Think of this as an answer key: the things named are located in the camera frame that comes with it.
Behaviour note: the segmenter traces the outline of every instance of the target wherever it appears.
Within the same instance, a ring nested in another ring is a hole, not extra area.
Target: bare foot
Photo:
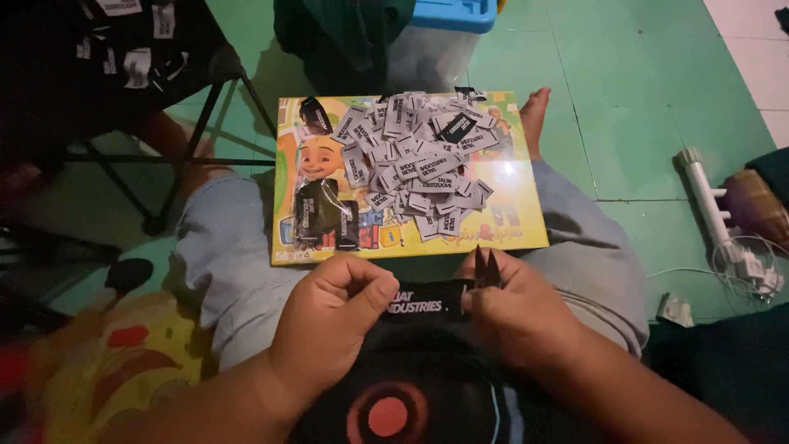
[[[542,160],[540,154],[540,134],[545,121],[545,109],[548,108],[548,95],[550,88],[540,88],[539,91],[529,94],[529,101],[521,108],[521,124],[526,136],[526,145],[529,147],[529,157],[532,160]]]

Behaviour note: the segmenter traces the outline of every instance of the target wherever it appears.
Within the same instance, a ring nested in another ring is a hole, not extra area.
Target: leg
[[[649,334],[645,274],[622,227],[542,160],[539,141],[549,92],[532,93],[521,121],[551,245],[523,260],[556,286],[582,322],[639,356]]]
[[[256,182],[194,166],[184,183],[189,199],[174,256],[201,305],[201,326],[215,329],[211,349],[224,371],[271,345],[282,307],[308,270],[271,267],[264,206],[269,214],[272,202],[261,200]]]

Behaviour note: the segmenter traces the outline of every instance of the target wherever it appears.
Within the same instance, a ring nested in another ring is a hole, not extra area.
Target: hand
[[[462,298],[479,333],[512,366],[534,372],[572,365],[581,323],[535,269],[501,250],[492,251],[504,289],[472,290]],[[487,248],[483,255],[488,256]],[[458,275],[474,278],[474,253]]]
[[[339,382],[399,288],[392,273],[352,254],[318,265],[290,293],[267,350],[280,382],[308,403]]]

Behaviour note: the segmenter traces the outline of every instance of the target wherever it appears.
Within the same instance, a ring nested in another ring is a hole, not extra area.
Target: left hand
[[[399,289],[391,272],[352,254],[318,265],[290,293],[267,350],[277,379],[314,401],[348,373]]]

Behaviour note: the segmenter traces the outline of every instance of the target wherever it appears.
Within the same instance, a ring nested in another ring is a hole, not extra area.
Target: green cloth
[[[416,0],[275,0],[274,31],[321,96],[384,92],[387,49]]]

